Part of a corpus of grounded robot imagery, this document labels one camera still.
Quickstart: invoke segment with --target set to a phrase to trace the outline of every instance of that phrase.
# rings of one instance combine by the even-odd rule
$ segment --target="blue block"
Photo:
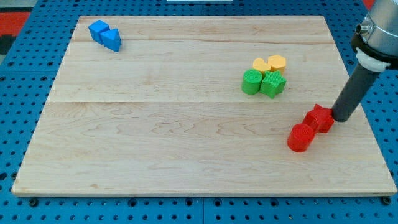
[[[118,29],[111,29],[109,31],[102,32],[101,40],[103,41],[105,47],[115,52],[119,52],[122,40],[120,39]]]
[[[88,26],[88,29],[90,30],[90,34],[93,40],[97,41],[100,44],[103,44],[100,34],[102,32],[110,30],[109,25],[101,20],[92,23],[92,25]]]

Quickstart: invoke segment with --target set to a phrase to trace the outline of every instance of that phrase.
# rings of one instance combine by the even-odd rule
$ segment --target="plastic block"
[[[284,91],[286,79],[280,74],[280,71],[265,72],[265,74],[266,76],[262,80],[260,93],[273,99],[277,94]]]
[[[102,39],[105,47],[107,47],[115,52],[119,52],[122,40],[120,39],[118,29],[111,29],[109,31],[102,32],[101,39]]]
[[[332,116],[332,109],[323,108],[316,104],[313,110],[309,111],[303,123],[310,126],[314,133],[327,133],[333,126],[335,120]]]
[[[242,91],[253,95],[260,90],[262,75],[255,69],[249,69],[243,74]]]
[[[92,25],[88,26],[88,29],[90,30],[90,34],[93,40],[97,41],[100,44],[103,44],[100,34],[102,32],[110,30],[109,25],[107,25],[107,23],[102,20],[98,20],[92,23]]]
[[[271,66],[267,64],[264,61],[264,59],[256,58],[253,61],[253,69],[256,69],[257,71],[261,72],[262,77],[264,77],[265,71],[271,71]]]
[[[271,66],[271,71],[280,71],[280,74],[283,75],[286,68],[286,58],[280,55],[273,55],[268,57],[268,64]]]
[[[287,138],[287,145],[295,152],[304,152],[308,149],[314,137],[315,133],[310,126],[296,124]]]

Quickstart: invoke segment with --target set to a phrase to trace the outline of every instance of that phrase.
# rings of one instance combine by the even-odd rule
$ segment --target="wooden board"
[[[102,19],[114,53],[91,40]],[[273,100],[245,95],[256,57],[287,58]],[[318,197],[397,189],[361,108],[307,152],[286,145],[348,74],[321,16],[83,16],[12,191],[46,197]]]

